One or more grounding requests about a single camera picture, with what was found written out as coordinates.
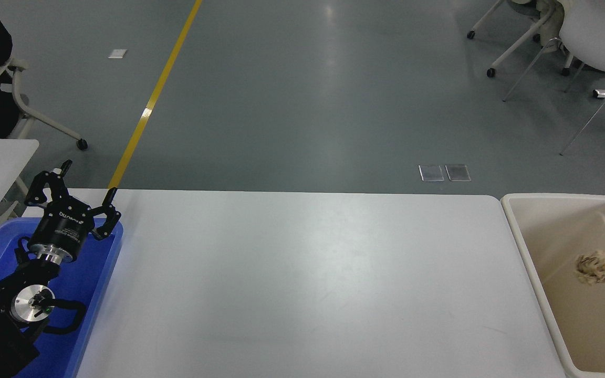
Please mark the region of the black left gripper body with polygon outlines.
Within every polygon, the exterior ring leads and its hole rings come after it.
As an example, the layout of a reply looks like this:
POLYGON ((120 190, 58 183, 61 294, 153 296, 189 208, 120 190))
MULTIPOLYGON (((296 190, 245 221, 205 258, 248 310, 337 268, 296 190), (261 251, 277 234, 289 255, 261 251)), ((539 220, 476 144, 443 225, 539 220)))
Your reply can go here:
POLYGON ((76 198, 61 198, 48 203, 28 241, 29 252, 77 260, 87 234, 95 226, 90 211, 89 204, 76 198))

